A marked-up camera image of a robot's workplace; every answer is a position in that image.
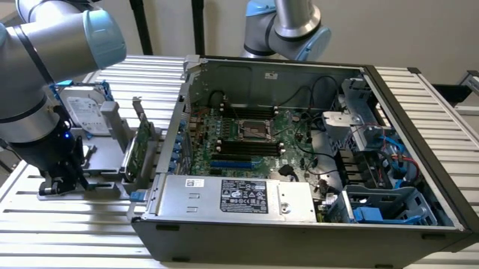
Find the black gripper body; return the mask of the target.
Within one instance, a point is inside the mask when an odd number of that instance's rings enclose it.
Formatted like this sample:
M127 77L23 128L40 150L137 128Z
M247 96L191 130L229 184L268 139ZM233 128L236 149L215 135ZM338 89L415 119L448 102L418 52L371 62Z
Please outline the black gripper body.
M49 177L79 180L84 161L83 139L71 131L55 128L43 138L32 142L11 142L8 145L23 160Z

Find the blue expansion slot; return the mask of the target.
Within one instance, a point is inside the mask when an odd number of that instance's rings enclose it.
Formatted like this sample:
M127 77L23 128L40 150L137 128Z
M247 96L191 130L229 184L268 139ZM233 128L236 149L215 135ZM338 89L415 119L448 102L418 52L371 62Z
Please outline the blue expansion slot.
M213 160L209 162L212 168L224 168L224 169L254 169L254 163L244 161L223 161Z

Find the grey parts rack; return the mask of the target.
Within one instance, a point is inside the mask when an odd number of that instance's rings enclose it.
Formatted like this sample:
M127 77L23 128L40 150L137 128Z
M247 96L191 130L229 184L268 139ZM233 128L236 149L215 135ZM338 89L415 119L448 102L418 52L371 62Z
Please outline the grey parts rack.
M85 191L79 181L75 180L73 191L56 196L39 196L37 194L40 200L129 200L132 191L148 187L161 131L155 128L156 137L148 143L147 158L140 177L133 183L128 183L124 181L119 170L128 144L139 127L139 118L137 125L129 127L127 120L120 117L119 103L115 101L105 101L100 112L108 124L109 136L87 137L85 131L75 127L71 119L65 123L67 131L71 131L75 136L80 136L83 139L84 161L81 169L89 183L89 190Z

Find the silver hard disk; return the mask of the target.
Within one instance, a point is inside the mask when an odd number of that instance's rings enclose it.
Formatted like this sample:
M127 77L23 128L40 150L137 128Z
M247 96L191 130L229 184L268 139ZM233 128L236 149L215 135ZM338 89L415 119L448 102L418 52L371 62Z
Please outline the silver hard disk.
M109 135L105 119L100 112L101 104L105 101L103 93L92 86L69 86L60 91L60 98L75 125L93 136Z

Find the green graphics card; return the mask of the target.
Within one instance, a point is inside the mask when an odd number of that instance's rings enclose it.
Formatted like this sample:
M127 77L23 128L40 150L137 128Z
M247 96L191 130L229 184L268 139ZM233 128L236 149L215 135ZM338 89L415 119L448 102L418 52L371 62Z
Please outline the green graphics card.
M133 183L140 177L147 158L148 143L155 140L156 131L153 124L148 121L141 97L132 98L132 106L139 118L139 127L131 143L128 144L124 160L120 167L120 175L125 182Z

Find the blue disk caddy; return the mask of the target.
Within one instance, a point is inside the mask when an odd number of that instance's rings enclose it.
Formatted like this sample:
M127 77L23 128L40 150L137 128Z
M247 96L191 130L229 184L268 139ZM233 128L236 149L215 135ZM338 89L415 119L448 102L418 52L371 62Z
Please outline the blue disk caddy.
M109 89L109 84L105 81L101 81L101 82L76 82L73 80L65 80L65 81L61 81L61 82L59 82L59 83L49 86L49 88L52 90L52 93L53 93L53 96L56 97L56 99L59 100L59 102L63 104L64 107L65 107L65 105L64 105L64 103L61 101L61 98L60 98L60 91L64 88L69 87L69 86L92 86L96 90L99 90L103 93L103 95L105 97L105 101L113 101L113 97L112 97L112 93L111 93L111 89ZM93 136L87 131L85 131L85 133L87 133L87 137Z

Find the silver power supply unit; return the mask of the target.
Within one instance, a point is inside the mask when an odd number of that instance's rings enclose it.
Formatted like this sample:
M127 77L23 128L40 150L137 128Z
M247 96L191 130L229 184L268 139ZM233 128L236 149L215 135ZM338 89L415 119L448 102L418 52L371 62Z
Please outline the silver power supply unit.
M310 185L258 178L169 175L155 214L200 222L316 222Z

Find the CPU socket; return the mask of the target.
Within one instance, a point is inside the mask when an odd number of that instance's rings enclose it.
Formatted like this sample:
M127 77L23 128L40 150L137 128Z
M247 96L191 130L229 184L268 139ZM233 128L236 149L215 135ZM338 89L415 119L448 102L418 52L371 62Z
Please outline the CPU socket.
M239 119L235 121L236 136L240 141L272 142L272 122L270 120Z

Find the black open PC case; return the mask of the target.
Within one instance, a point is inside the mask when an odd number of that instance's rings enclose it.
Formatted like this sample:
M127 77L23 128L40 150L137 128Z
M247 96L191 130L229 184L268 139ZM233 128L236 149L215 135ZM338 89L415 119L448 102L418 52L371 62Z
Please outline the black open PC case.
M458 252L479 243L479 210L459 187L462 181L479 179L479 133L452 107L471 91L466 86L434 85L411 67L200 56L187 58L181 78L145 211L131 220L155 260L396 269L435 252ZM382 150L350 148L351 130L327 132L322 114L346 113L342 83L348 78L366 79L378 114L392 129ZM304 183L315 223L200 222L156 216L167 176L191 175L193 110L220 106L276 106L310 114L316 129L314 158L306 165L311 179ZM416 188L438 225L330 222L328 210L348 185Z

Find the green motherboard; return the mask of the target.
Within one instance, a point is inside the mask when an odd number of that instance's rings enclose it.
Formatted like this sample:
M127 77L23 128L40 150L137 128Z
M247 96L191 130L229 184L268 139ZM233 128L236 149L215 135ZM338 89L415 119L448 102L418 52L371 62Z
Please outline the green motherboard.
M310 122L310 114L302 110L276 109L274 111L272 138L279 146L280 156L220 155L221 141L240 141L236 136L235 121L223 118L227 108L220 106L195 108L189 120L192 139L192 160L188 173L213 177L258 178L304 182L311 179L306 165L312 160L312 131L316 123ZM254 163L254 169L212 168L213 160L244 161Z

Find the blue disk tray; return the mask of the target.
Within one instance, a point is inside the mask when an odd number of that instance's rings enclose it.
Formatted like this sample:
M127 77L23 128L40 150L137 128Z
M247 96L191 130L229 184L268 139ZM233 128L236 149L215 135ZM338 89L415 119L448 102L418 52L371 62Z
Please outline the blue disk tray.
M382 223L383 216L379 208L375 207L358 207L354 209L354 217L359 223Z

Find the grey disk bay cage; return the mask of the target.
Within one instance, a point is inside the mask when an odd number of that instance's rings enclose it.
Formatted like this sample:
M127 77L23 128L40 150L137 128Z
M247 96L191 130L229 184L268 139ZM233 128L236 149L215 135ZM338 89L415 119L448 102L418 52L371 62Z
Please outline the grey disk bay cage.
M326 219L338 223L359 223L354 217L358 207L379 208L383 222L376 224L436 226L438 219L423 194L414 187L368 189L360 185L344 187Z

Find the black stand post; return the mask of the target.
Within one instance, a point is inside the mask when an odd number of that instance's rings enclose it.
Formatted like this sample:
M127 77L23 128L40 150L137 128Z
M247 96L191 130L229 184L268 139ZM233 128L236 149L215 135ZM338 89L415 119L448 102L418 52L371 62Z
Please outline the black stand post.
M143 54L153 55L148 22L147 22L145 11L144 11L144 1L143 0L128 0L128 1L133 13L133 19L136 22Z
M205 54L205 36L204 36L204 0L191 0L192 23L193 23L193 42L195 53Z

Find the metal drive bay bracket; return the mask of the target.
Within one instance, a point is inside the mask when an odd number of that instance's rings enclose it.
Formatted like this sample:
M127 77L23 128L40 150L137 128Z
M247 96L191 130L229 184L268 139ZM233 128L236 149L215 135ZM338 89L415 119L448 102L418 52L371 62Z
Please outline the metal drive bay bracket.
M348 78L342 83L346 113L351 116L351 132L346 142L348 147L359 151L382 150L386 145L384 136L392 129L376 111L378 100L364 78Z

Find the grey aluminium frame rail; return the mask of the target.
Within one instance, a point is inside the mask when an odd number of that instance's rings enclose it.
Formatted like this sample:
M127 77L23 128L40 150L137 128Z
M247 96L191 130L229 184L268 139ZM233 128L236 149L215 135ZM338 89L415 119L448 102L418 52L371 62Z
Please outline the grey aluminium frame rail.
M467 70L459 85L466 86L471 93L454 108L460 115L479 116L479 71Z

